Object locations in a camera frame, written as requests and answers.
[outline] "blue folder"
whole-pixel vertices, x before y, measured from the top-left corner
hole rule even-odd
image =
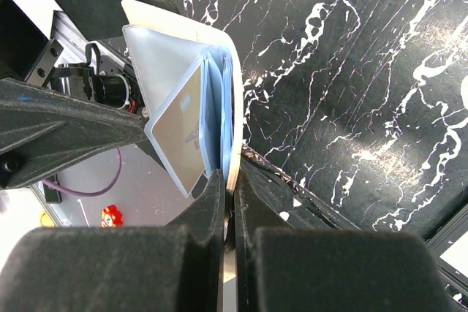
[[[229,175],[233,144],[231,86],[233,62],[226,47],[211,46],[201,53],[199,140],[206,175],[222,169]]]

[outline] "screw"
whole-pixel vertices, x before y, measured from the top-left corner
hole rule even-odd
[[[146,107],[144,107],[143,109],[141,109],[141,115],[142,115],[144,118],[148,118],[148,117],[149,117],[148,109],[147,109]]]
[[[6,160],[2,164],[1,168],[3,168],[5,171],[7,171],[9,173],[13,173],[18,168],[18,163],[14,159],[9,159],[9,160]]]

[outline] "black table surface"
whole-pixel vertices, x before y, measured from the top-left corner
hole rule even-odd
[[[245,142],[304,199],[424,238],[467,201],[468,0],[171,1],[233,38]]]

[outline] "yellow object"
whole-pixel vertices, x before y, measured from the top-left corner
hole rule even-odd
[[[41,227],[54,227],[52,220],[45,211],[41,211],[39,215],[39,223]]]

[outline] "purple cable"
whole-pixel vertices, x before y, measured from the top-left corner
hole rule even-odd
[[[118,170],[117,170],[116,176],[114,177],[114,179],[112,179],[112,182],[110,182],[110,184],[106,186],[103,190],[95,191],[94,193],[84,193],[82,191],[76,191],[76,190],[64,188],[63,186],[60,186],[59,184],[55,184],[54,182],[51,182],[50,180],[47,180],[47,179],[42,180],[42,182],[49,188],[55,189],[65,194],[75,195],[76,197],[97,197],[99,195],[103,195],[104,193],[107,193],[116,184],[118,177],[120,176],[120,171],[122,170],[122,155],[120,154],[119,149],[116,149],[116,150],[117,150],[117,157],[118,157]]]

